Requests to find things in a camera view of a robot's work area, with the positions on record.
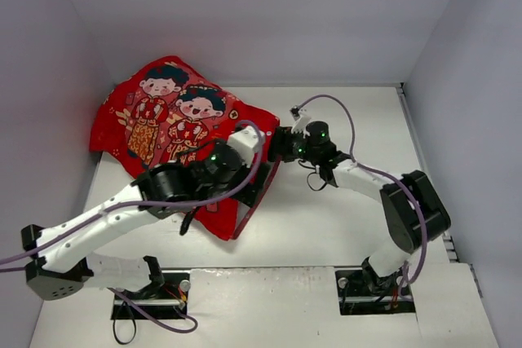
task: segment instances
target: white wall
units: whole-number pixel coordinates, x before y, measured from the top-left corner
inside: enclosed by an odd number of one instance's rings
[[[501,347],[522,344],[522,2],[452,0],[406,86],[461,259]]]
[[[111,87],[69,0],[0,0],[0,258],[20,229],[77,213],[94,164],[92,118]],[[23,273],[0,275],[0,346],[29,346],[41,301]]]
[[[165,54],[223,84],[405,81],[449,0],[73,0],[111,74]]]

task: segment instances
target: black bracket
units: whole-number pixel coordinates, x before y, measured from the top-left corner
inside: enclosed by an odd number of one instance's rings
[[[420,170],[404,174],[401,182],[412,192],[426,220],[427,239],[434,240],[451,226],[451,219],[429,178]],[[390,236],[406,253],[421,246],[421,228],[417,214],[406,194],[395,184],[381,190],[384,214]]]

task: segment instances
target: black cable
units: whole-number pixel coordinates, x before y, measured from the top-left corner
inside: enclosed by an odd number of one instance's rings
[[[223,139],[212,139],[212,140],[208,140],[207,142],[203,143],[201,146],[198,146],[198,147],[195,147],[195,148],[190,148],[186,151],[182,151],[182,152],[178,152],[176,154],[176,158],[178,156],[183,156],[183,155],[187,155],[187,154],[190,154],[192,152],[198,152],[200,150],[202,150],[203,148],[205,148],[206,146],[208,146],[209,144],[211,143],[217,143],[217,142],[221,142],[221,143],[225,143],[225,141]]]
[[[117,336],[117,333],[116,333],[117,317],[120,315],[120,311],[122,311],[122,308],[124,308],[124,307],[125,307],[125,310],[127,311],[127,314],[130,317],[129,318],[130,321],[132,321],[132,326],[134,327],[134,333],[132,334],[132,337],[130,338],[129,341],[122,341],[122,340],[120,340],[120,338]],[[116,314],[114,315],[114,319],[113,319],[113,336],[114,336],[114,340],[116,340],[116,342],[120,346],[126,346],[128,344],[131,344],[132,341],[134,340],[134,337],[136,337],[136,318],[134,317],[134,313],[132,312],[132,310],[129,307],[129,305],[127,304],[127,302],[123,302],[116,310]]]
[[[179,234],[181,236],[184,236],[187,234],[188,228],[190,227],[190,223],[192,223],[192,220],[194,219],[194,216],[196,215],[196,212],[199,211],[201,207],[196,207],[192,211],[188,211],[185,214],[185,217],[183,218],[183,221],[181,222],[181,226],[179,227]]]
[[[344,289],[343,289],[343,299],[341,300],[341,308],[343,309],[344,311],[344,305],[346,305],[346,296],[348,294],[348,283],[344,286]]]
[[[315,189],[312,185],[310,185],[310,176],[311,176],[311,175],[314,175],[314,174],[319,175],[316,171],[313,171],[313,172],[311,172],[309,175],[307,175],[307,185],[308,185],[308,187],[309,187],[310,189],[312,189],[314,192],[320,192],[320,191],[322,191],[322,190],[326,187],[326,185],[328,185],[328,183],[325,181],[325,183],[323,183],[323,184],[321,185],[321,187]]]
[[[316,171],[316,168],[315,168],[315,167],[305,165],[305,164],[304,164],[305,162],[306,162],[306,161],[305,161],[304,159],[299,159],[299,160],[297,161],[297,163],[299,164],[299,166],[301,166],[302,168]]]
[[[382,301],[387,295],[391,294],[390,293],[390,289],[393,290],[394,286],[397,284],[397,278],[396,278],[396,273],[394,273],[393,275],[391,275],[389,281],[387,282],[386,284],[386,288],[384,289],[384,293],[378,297],[377,299],[375,299],[375,302],[374,303],[379,303],[380,301]]]

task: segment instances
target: screw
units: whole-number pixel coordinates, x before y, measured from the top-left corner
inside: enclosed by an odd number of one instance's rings
[[[181,289],[181,291],[183,291],[184,293],[187,293],[188,290],[190,289],[190,281],[188,280],[181,280],[179,282],[179,289]]]
[[[342,277],[337,280],[337,285],[340,289],[344,289],[348,285],[348,279],[346,277]]]

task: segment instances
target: yellow pattern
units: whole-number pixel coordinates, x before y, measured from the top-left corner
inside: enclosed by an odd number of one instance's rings
[[[154,145],[159,132],[157,126],[147,126],[140,123],[134,125],[129,136],[127,147],[136,154],[145,165],[150,165],[154,158]]]

